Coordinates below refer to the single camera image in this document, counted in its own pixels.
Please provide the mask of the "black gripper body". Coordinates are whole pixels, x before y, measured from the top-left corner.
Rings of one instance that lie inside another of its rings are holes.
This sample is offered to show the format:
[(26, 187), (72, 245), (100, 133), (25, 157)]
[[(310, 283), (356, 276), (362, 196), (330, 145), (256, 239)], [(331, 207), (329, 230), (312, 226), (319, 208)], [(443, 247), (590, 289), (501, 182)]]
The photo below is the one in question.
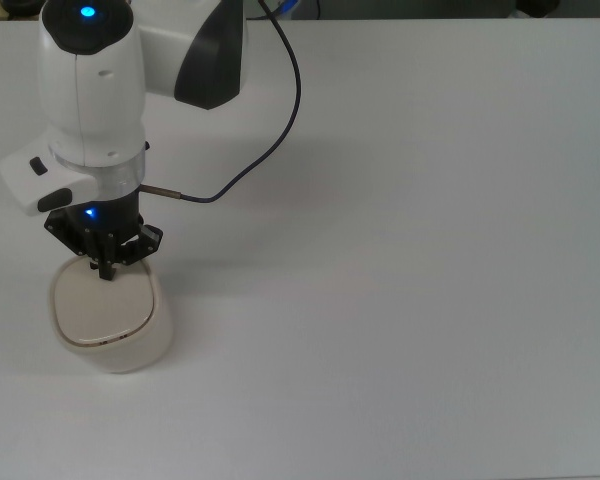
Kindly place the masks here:
[(139, 213), (139, 192), (115, 200), (92, 201), (64, 208), (69, 225), (79, 234), (108, 237), (112, 234), (121, 243), (136, 236), (142, 225)]

